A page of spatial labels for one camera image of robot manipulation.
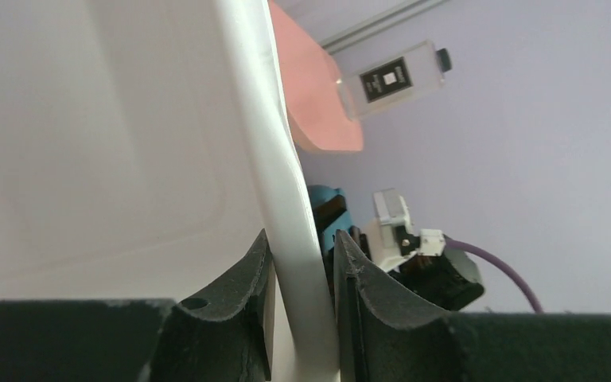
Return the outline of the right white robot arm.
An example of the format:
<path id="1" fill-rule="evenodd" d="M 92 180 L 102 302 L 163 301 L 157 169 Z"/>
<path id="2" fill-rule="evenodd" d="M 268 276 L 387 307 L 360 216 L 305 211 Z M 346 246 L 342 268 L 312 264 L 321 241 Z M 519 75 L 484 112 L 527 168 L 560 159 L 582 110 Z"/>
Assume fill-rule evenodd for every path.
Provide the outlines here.
<path id="1" fill-rule="evenodd" d="M 446 310 L 462 310 L 485 293 L 475 262 L 465 252 L 449 248 L 439 257 L 417 255 L 389 275 L 416 295 Z"/>

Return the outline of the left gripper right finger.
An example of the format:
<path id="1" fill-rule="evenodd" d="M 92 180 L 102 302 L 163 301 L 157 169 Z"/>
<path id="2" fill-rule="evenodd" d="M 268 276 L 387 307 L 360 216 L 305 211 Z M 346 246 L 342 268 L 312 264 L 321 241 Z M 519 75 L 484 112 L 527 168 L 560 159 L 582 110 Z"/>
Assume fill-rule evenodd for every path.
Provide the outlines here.
<path id="1" fill-rule="evenodd" d="M 344 231 L 333 269 L 343 381 L 611 381 L 611 315 L 444 310 Z"/>

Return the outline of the teal round bucket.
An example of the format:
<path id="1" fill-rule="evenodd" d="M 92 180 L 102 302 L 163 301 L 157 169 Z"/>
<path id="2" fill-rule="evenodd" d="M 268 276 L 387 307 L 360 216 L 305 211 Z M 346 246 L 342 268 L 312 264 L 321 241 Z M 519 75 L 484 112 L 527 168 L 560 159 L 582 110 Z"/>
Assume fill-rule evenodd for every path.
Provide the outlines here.
<path id="1" fill-rule="evenodd" d="M 336 232 L 351 233 L 355 225 L 343 189 L 309 185 L 307 191 L 321 254 L 326 256 L 334 247 Z"/>

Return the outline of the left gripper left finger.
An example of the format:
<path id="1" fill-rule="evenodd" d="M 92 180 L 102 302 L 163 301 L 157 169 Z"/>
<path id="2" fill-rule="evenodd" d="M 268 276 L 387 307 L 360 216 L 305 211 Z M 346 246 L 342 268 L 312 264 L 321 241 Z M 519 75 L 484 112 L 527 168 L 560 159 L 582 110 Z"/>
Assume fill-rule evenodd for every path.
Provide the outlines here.
<path id="1" fill-rule="evenodd" d="M 0 300 L 0 381 L 268 381 L 274 289 L 261 232 L 181 301 Z"/>

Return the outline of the white plastic tub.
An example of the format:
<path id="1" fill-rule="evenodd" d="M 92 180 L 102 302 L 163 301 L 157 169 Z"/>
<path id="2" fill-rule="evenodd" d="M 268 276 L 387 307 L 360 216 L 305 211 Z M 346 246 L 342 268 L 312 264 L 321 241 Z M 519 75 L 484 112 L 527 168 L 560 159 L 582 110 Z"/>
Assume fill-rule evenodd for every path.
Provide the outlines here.
<path id="1" fill-rule="evenodd" d="M 0 299 L 182 299 L 265 230 L 277 381 L 336 323 L 266 1 L 0 1 Z"/>

